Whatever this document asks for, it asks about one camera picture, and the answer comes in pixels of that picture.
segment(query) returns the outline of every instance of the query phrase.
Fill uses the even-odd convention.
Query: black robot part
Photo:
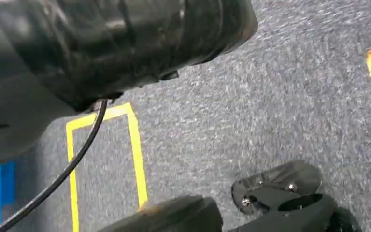
[[[299,196],[316,193],[321,184],[319,170],[298,160],[234,182],[231,187],[231,195],[237,208],[244,214],[250,215],[258,208],[269,210],[265,206],[270,205],[269,202],[274,199],[285,201],[285,197],[289,193],[274,189],[288,190],[294,196]],[[260,190],[256,192],[256,198],[253,199],[249,192],[257,189]]]
[[[0,29],[40,81],[82,111],[231,51],[257,22],[248,0],[0,0]]]

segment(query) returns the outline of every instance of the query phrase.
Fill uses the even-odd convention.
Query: black cable
[[[10,218],[0,224],[0,232],[7,231],[12,226],[17,224],[20,220],[26,217],[29,213],[31,213],[36,207],[38,207],[46,198],[48,198],[70,175],[70,173],[76,168],[79,162],[82,160],[83,156],[85,156],[87,150],[93,143],[97,132],[99,131],[100,125],[103,121],[104,114],[106,113],[107,108],[107,100],[102,100],[100,102],[100,108],[97,112],[96,119],[93,123],[92,129],[90,130],[89,135],[83,147],[79,150],[79,152],[74,156],[74,158],[70,161],[70,163],[66,166],[65,170],[54,180],[54,182],[45,188],[41,193],[39,193],[35,198],[33,198],[28,204],[22,207],[19,211],[13,214]]]

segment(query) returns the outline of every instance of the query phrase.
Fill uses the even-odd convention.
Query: black plastic bracket
[[[231,194],[237,208],[251,215],[258,209],[267,211],[279,202],[316,193],[321,184],[317,168],[303,161],[291,161],[236,181],[231,187]]]

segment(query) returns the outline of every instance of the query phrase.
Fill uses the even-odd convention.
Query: black cylindrical casing
[[[250,0],[0,0],[0,69],[9,65],[0,153],[24,150],[99,98],[230,52],[256,30]]]

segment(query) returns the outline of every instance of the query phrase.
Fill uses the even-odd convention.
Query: screw
[[[243,204],[243,206],[247,207],[247,206],[249,206],[251,204],[251,201],[248,198],[244,198],[241,201],[241,204]]]
[[[296,191],[297,190],[297,186],[295,184],[289,184],[288,185],[288,189],[291,190],[291,191]]]

